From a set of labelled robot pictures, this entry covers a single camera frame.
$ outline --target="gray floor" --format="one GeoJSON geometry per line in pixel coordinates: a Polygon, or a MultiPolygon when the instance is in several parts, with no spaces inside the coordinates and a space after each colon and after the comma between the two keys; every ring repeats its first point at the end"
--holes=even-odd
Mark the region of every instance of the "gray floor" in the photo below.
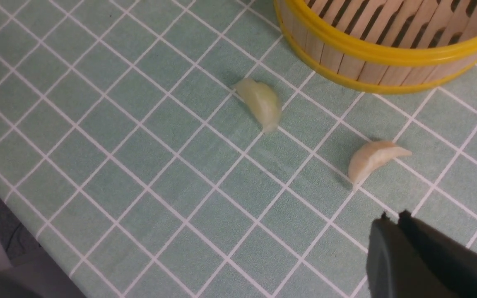
{"type": "Polygon", "coordinates": [[[12,233],[20,222],[0,198],[0,242],[8,247],[7,255],[10,260],[38,248],[39,244],[24,226],[19,227],[11,239],[12,233]]]}

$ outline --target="yellow plastic band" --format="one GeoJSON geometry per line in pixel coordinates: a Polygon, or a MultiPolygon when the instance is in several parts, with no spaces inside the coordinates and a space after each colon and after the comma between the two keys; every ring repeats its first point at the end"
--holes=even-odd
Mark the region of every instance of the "yellow plastic band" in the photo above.
{"type": "Polygon", "coordinates": [[[431,89],[433,87],[437,87],[439,85],[443,85],[444,83],[447,83],[448,81],[452,81],[456,77],[462,75],[464,72],[469,70],[472,66],[475,66],[477,63],[477,60],[470,64],[469,66],[465,67],[464,69],[460,70],[459,72],[449,75],[443,79],[439,79],[437,81],[433,81],[430,83],[425,83],[421,85],[413,85],[413,86],[382,86],[382,85],[373,85],[373,84],[368,84],[368,83],[361,83],[359,81],[355,81],[353,79],[349,79],[347,77],[344,77],[342,75],[339,75],[329,68],[326,68],[322,65],[320,65],[318,62],[313,60],[307,53],[305,53],[301,47],[297,44],[297,42],[292,38],[290,32],[286,29],[284,24],[282,23],[282,18],[281,18],[281,12],[279,9],[279,5],[277,3],[277,0],[275,2],[275,11],[277,15],[277,20],[279,21],[279,26],[281,28],[282,34],[286,38],[286,41],[290,44],[290,47],[294,50],[294,52],[297,54],[297,56],[305,62],[310,68],[315,70],[318,74],[326,77],[330,81],[333,81],[334,83],[337,83],[339,85],[343,85],[345,87],[351,88],[351,89],[356,89],[359,91],[364,91],[364,92],[369,92],[369,93],[379,93],[379,94],[405,94],[405,93],[414,93],[414,92],[419,92],[423,91],[426,89],[431,89]]]}
{"type": "Polygon", "coordinates": [[[455,45],[432,49],[392,48],[365,42],[327,24],[303,0],[284,0],[299,21],[324,43],[361,60],[391,66],[428,66],[454,62],[477,53],[477,36],[455,45]]]}

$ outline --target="dark object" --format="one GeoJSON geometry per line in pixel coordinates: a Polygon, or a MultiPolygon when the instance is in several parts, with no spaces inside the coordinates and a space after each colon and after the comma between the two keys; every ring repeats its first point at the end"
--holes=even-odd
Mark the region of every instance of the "dark object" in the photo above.
{"type": "Polygon", "coordinates": [[[373,298],[477,298],[477,253],[408,211],[371,225],[367,276],[373,298]]]}
{"type": "Polygon", "coordinates": [[[19,228],[23,229],[23,224],[22,223],[19,223],[17,225],[17,227],[12,231],[12,234],[10,234],[10,238],[8,239],[7,245],[5,246],[5,252],[8,253],[8,249],[10,248],[10,245],[12,244],[12,239],[14,239],[14,236],[18,232],[19,228]]]}

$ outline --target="black plastic object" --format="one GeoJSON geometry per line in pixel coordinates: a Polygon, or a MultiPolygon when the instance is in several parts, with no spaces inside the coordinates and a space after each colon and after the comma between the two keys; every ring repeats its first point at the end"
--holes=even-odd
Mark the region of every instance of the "black plastic object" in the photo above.
{"type": "Polygon", "coordinates": [[[414,219],[373,221],[367,256],[373,298],[477,298],[477,254],[414,219]]]}

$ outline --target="steamer basket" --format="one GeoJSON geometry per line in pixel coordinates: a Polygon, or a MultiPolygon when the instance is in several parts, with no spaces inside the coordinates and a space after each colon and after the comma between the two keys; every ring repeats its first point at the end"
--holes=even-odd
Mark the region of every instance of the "steamer basket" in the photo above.
{"type": "Polygon", "coordinates": [[[477,0],[274,0],[284,37],[327,79],[373,93],[441,85],[477,62],[477,0]]]}

